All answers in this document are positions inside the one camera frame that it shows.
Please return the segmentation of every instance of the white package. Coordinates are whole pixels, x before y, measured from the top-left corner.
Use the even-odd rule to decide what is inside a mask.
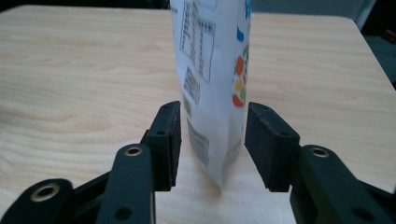
[[[223,186],[242,144],[251,0],[171,0],[191,147]]]

